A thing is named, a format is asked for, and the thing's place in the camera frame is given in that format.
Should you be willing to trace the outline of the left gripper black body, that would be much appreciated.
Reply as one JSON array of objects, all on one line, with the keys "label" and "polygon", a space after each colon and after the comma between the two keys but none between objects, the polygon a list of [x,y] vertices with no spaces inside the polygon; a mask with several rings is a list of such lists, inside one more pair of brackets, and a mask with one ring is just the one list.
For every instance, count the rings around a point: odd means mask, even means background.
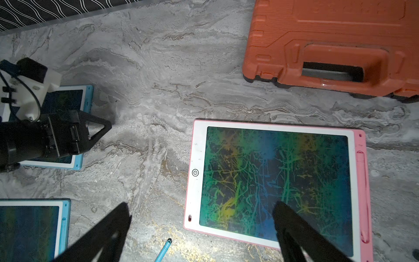
[{"label": "left gripper black body", "polygon": [[83,111],[68,111],[63,115],[43,115],[45,149],[42,156],[67,157],[87,152],[89,150],[87,116],[88,114]]}]

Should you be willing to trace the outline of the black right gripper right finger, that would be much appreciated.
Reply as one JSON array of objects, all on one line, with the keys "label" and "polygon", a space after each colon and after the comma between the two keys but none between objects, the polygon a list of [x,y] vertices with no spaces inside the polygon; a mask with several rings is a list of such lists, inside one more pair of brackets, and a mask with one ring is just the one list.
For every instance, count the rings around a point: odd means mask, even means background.
[{"label": "black right gripper right finger", "polygon": [[314,262],[351,261],[284,202],[277,202],[272,216],[285,262],[305,262],[303,251]]}]

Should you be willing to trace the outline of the blue stylus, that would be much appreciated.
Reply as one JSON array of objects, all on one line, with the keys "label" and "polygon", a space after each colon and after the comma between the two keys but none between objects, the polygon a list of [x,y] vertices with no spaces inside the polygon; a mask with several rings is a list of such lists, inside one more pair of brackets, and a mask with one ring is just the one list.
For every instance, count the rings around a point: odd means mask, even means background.
[{"label": "blue stylus", "polygon": [[155,259],[155,262],[162,262],[163,258],[165,257],[166,253],[168,252],[171,244],[172,244],[172,239],[171,238],[167,239],[166,243],[164,244],[164,246],[160,250],[159,254],[157,255],[157,257]]}]

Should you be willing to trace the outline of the blue tablet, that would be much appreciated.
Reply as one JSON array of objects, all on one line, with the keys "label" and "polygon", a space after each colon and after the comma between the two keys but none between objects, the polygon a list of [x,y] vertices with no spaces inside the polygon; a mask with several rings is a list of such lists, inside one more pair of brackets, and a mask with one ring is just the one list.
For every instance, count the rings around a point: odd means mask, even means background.
[{"label": "blue tablet", "polygon": [[1,261],[50,262],[68,247],[70,199],[1,199]]},{"label": "blue tablet", "polygon": [[[56,92],[47,93],[41,107],[42,115],[59,114],[63,115],[70,110],[80,110],[90,114],[93,96],[93,86],[64,86]],[[19,121],[10,115],[7,122]],[[34,158],[22,161],[20,166],[36,166],[49,168],[62,168],[80,170],[82,167],[83,153],[76,156],[62,158]]]}]

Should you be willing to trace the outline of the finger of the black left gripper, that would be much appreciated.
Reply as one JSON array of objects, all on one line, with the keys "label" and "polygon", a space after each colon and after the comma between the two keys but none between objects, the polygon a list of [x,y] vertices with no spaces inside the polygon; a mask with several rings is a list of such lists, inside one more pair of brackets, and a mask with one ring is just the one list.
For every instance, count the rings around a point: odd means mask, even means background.
[{"label": "finger of the black left gripper", "polygon": [[[77,111],[77,141],[76,148],[79,152],[87,152],[108,132],[111,130],[111,122],[100,117],[93,116],[86,112]],[[87,122],[103,125],[103,128],[94,135],[89,135]]]}]

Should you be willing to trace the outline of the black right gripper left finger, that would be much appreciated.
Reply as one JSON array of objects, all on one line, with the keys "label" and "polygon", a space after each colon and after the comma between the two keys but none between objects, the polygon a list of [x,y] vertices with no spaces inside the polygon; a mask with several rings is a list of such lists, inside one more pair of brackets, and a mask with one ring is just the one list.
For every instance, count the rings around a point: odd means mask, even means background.
[{"label": "black right gripper left finger", "polygon": [[128,204],[123,202],[54,261],[91,262],[97,257],[99,262],[118,262],[131,221]]}]

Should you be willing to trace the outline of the pink stylus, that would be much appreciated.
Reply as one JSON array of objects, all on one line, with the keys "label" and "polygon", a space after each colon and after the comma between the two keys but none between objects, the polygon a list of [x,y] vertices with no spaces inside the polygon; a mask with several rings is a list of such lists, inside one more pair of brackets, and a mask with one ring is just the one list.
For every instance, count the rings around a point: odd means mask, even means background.
[{"label": "pink stylus", "polygon": [[367,168],[365,154],[362,151],[356,153],[356,167],[358,180],[359,208],[360,208],[360,232],[363,243],[370,242],[369,233],[369,205],[367,202]]}]

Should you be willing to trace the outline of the pink writing tablet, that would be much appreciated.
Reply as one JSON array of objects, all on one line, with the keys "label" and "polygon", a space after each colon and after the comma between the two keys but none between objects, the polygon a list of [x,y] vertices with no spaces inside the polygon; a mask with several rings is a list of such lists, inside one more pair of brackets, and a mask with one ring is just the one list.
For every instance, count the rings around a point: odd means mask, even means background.
[{"label": "pink writing tablet", "polygon": [[[370,242],[361,241],[356,153],[365,154]],[[279,249],[284,202],[355,262],[373,260],[366,134],[360,129],[195,120],[183,225]]]}]

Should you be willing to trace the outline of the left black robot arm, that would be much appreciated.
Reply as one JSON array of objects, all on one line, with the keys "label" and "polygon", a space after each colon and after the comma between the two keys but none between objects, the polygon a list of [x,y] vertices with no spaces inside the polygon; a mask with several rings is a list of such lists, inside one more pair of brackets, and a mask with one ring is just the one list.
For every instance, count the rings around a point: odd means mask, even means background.
[{"label": "left black robot arm", "polygon": [[62,158],[89,151],[111,130],[111,122],[80,110],[44,114],[37,122],[1,123],[1,172],[34,158]]}]

